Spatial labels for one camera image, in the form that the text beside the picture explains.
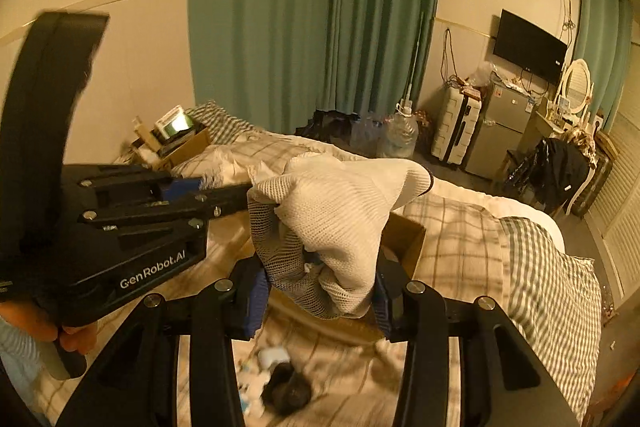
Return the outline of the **person's left hand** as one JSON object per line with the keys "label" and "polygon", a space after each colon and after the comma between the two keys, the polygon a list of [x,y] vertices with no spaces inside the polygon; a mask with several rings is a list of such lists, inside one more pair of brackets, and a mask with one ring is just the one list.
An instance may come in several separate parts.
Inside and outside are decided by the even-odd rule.
{"label": "person's left hand", "polygon": [[58,326],[46,311],[29,300],[2,301],[1,317],[35,340],[48,343],[58,340],[67,352],[86,355],[96,345],[98,323],[79,327]]}

